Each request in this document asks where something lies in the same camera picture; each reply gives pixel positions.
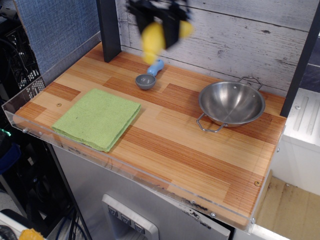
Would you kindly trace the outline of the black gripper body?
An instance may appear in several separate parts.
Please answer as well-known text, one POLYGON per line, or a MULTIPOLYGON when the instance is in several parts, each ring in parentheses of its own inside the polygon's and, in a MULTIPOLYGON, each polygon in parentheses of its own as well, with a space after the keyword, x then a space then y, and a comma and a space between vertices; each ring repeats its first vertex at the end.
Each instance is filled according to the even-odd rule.
POLYGON ((147 26, 160 19, 164 31, 178 32, 180 21, 190 19, 188 1, 185 0, 186 7, 182 8, 176 0, 170 0, 167 6, 157 6, 157 0, 129 0, 127 10, 135 16, 139 32, 142 33, 147 26))

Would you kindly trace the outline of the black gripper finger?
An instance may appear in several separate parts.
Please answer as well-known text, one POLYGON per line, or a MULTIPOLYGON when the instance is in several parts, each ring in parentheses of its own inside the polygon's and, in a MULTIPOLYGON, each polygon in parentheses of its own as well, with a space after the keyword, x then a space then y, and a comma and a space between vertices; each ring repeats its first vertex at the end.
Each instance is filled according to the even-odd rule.
POLYGON ((161 16, 154 16, 152 22, 160 23, 164 28, 165 50, 175 45, 178 40, 178 31, 180 21, 187 21, 185 17, 180 17, 177 14, 164 14, 161 16))

